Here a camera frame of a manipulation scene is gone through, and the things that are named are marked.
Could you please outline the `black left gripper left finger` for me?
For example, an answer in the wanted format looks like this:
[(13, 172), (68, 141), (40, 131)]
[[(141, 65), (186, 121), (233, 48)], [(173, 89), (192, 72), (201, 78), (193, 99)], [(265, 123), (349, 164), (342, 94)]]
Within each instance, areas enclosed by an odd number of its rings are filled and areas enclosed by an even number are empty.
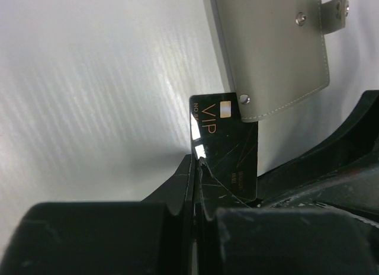
[(195, 159), (139, 202), (45, 202), (20, 220), (2, 274), (190, 274)]

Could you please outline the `grey leather card holder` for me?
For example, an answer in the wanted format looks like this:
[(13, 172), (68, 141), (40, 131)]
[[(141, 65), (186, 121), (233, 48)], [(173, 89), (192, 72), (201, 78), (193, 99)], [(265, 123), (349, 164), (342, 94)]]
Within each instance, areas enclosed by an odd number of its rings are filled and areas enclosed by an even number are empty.
[(330, 82), (325, 37), (343, 29), (348, 0), (210, 0), (241, 118), (280, 113)]

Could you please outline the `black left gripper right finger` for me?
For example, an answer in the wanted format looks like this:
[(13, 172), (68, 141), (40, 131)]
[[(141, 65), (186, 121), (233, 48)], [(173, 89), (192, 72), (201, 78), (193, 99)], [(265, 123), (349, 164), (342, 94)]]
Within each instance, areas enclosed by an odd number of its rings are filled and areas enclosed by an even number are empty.
[(199, 274), (377, 274), (378, 162), (368, 156), (259, 208), (220, 208)]

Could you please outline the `black VIP credit card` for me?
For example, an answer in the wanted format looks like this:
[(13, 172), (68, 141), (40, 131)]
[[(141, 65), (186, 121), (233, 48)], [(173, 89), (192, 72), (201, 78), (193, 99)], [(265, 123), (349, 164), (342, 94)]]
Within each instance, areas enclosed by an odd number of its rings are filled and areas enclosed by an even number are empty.
[(189, 107), (191, 147), (201, 162), (204, 197), (256, 200), (257, 123), (242, 121), (234, 93), (193, 95)]

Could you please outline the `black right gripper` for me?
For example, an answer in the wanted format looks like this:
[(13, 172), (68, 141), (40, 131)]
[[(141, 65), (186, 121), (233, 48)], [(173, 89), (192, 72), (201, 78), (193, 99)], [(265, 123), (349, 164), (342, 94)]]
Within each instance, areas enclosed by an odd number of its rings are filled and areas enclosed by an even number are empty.
[(378, 91), (322, 143), (258, 178), (260, 207), (318, 206), (378, 218)]

